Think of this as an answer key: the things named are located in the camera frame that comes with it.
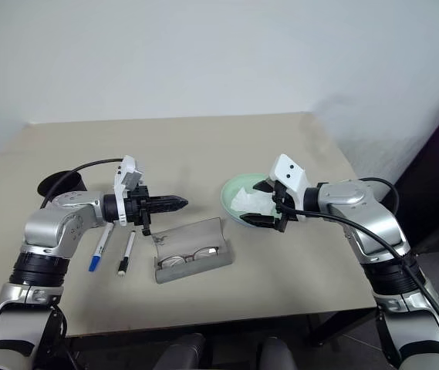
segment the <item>eyeglass frame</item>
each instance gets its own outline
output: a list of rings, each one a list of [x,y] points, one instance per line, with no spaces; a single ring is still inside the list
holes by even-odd
[[[186,255],[186,256],[184,256],[184,255],[175,255],[175,256],[166,257],[163,260],[157,262],[157,266],[159,266],[161,269],[163,269],[163,262],[165,262],[166,260],[169,260],[170,258],[176,258],[176,257],[183,258],[183,261],[185,261],[185,264],[187,264],[188,262],[195,261],[194,256],[198,252],[204,251],[206,249],[212,249],[212,248],[214,248],[216,250],[216,256],[217,256],[219,254],[219,247],[203,247],[203,248],[197,249],[193,254],[189,254],[189,255]]]

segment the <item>black cable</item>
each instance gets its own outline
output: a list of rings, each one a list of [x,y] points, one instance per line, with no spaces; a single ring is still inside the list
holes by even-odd
[[[86,164],[83,164],[82,166],[78,166],[76,168],[74,168],[73,170],[68,171],[67,173],[65,173],[63,176],[61,176],[49,189],[48,193],[46,194],[46,196],[44,197],[44,200],[42,201],[41,207],[40,208],[44,208],[46,207],[46,204],[48,204],[49,202],[49,198],[52,197],[52,195],[55,193],[56,188],[63,182],[65,181],[65,179],[70,176],[71,174],[83,170],[84,168],[87,167],[91,167],[91,166],[95,166],[97,164],[103,164],[103,163],[111,163],[111,162],[121,162],[123,160],[123,158],[111,158],[109,160],[97,160],[95,162],[89,162]]]
[[[399,198],[399,193],[397,192],[397,189],[394,186],[394,184],[387,181],[387,180],[381,179],[379,177],[364,177],[363,179],[360,179],[360,180],[362,180],[362,181],[376,181],[378,183],[386,184],[390,188],[390,192],[392,193],[392,196],[394,198],[394,203],[393,203],[391,212],[393,213],[394,216],[396,216],[397,210],[399,209],[400,198]]]
[[[68,347],[66,347],[66,344],[65,344],[66,331],[68,329],[68,323],[66,321],[65,314],[63,314],[62,309],[60,307],[58,307],[57,304],[53,305],[53,308],[55,309],[55,311],[58,312],[59,315],[62,316],[62,334],[61,334],[61,339],[59,341],[59,347],[65,352],[65,355],[69,359],[74,370],[80,370],[79,364],[77,363],[77,361],[73,357],[72,352],[68,349]]]
[[[400,256],[389,243],[387,243],[384,239],[379,237],[377,234],[368,230],[366,227],[364,227],[360,224],[357,224],[356,222],[353,222],[351,220],[347,220],[346,218],[342,218],[342,217],[335,216],[332,214],[324,214],[321,212],[312,212],[312,211],[307,211],[307,210],[296,210],[294,208],[287,207],[283,203],[277,203],[276,208],[278,208],[279,210],[281,210],[282,212],[284,212],[286,214],[299,214],[299,215],[302,215],[305,217],[317,217],[317,218],[322,217],[322,218],[326,218],[327,220],[334,220],[336,222],[340,222],[341,224],[346,224],[348,226],[354,227],[355,229],[368,235],[369,237],[374,239],[376,242],[381,244],[386,250],[388,250],[389,253],[391,253],[394,258],[396,258],[397,260],[399,260],[401,262],[401,265],[403,266],[403,270],[406,271],[408,276],[411,278],[411,280],[413,280],[413,282],[416,284],[418,289],[420,289],[421,293],[430,302],[430,305],[434,308],[434,310],[437,312],[437,315],[439,316],[439,304],[437,303],[437,301],[435,301],[435,299],[432,297],[430,292],[421,283],[420,279],[418,279],[418,277],[413,273],[413,271],[410,269],[410,267],[406,264],[406,261],[403,259],[403,257]]]

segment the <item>marker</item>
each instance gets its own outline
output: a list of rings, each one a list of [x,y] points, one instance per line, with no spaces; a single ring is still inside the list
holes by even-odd
[[[106,223],[106,226],[104,227],[103,235],[101,235],[96,250],[94,251],[93,259],[90,261],[90,266],[89,266],[90,272],[94,272],[96,270],[97,265],[99,264],[99,261],[101,261],[101,257],[103,256],[104,250],[106,249],[106,245],[108,239],[111,236],[111,233],[113,232],[113,228],[114,228],[114,223],[112,222]]]
[[[127,249],[125,250],[125,254],[123,255],[123,260],[120,262],[120,266],[118,267],[118,276],[125,276],[128,268],[128,258],[130,257],[130,253],[132,253],[133,241],[135,240],[135,231],[130,233],[128,237]]]

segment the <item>white wall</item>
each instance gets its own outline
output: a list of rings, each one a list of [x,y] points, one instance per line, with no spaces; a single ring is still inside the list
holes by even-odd
[[[0,149],[26,123],[302,110],[395,180],[439,122],[439,1],[0,1]]]

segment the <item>eyeglasses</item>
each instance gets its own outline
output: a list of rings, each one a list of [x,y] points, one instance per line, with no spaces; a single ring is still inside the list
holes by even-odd
[[[189,261],[196,261],[202,258],[212,257],[218,255],[219,247],[204,247],[188,256],[170,256],[157,262],[160,268],[168,268],[178,266],[179,264],[186,264]]]

